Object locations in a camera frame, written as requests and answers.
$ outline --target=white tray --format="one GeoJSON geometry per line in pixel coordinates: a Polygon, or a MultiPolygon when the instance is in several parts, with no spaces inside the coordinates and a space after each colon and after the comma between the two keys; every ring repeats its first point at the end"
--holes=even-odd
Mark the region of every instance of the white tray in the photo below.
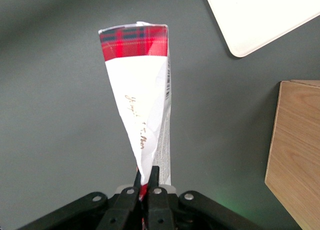
{"type": "Polygon", "coordinates": [[[231,53],[244,57],[320,15],[320,0],[208,0],[231,53]]]}

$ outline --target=tartan paper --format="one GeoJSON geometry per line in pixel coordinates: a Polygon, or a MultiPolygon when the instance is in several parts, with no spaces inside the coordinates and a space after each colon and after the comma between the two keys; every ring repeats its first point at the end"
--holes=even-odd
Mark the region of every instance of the tartan paper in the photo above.
{"type": "Polygon", "coordinates": [[[120,27],[99,34],[104,60],[129,56],[167,56],[166,26],[120,27]]]}

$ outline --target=barcode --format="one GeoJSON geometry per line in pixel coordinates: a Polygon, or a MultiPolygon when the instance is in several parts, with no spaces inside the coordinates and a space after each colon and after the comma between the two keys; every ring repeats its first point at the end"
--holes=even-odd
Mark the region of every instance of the barcode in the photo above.
{"type": "Polygon", "coordinates": [[[165,99],[169,98],[170,95],[170,62],[168,61],[167,66],[167,75],[166,75],[166,90],[165,90],[165,99]]]}

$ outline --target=gray table surface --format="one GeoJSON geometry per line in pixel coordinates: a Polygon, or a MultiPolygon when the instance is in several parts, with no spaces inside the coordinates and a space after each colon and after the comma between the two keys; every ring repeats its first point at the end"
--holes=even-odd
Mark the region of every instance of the gray table surface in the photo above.
{"type": "Polygon", "coordinates": [[[0,225],[15,229],[136,164],[98,30],[169,26],[171,173],[265,229],[299,229],[264,183],[279,81],[320,78],[320,18],[233,57],[206,0],[0,0],[0,225]]]}

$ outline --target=wooden board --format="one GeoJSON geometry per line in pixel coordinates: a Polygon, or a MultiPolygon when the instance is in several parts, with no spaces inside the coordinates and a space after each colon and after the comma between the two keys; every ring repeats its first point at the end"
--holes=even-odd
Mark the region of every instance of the wooden board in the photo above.
{"type": "Polygon", "coordinates": [[[281,82],[265,183],[302,229],[320,229],[320,81],[281,82]]]}

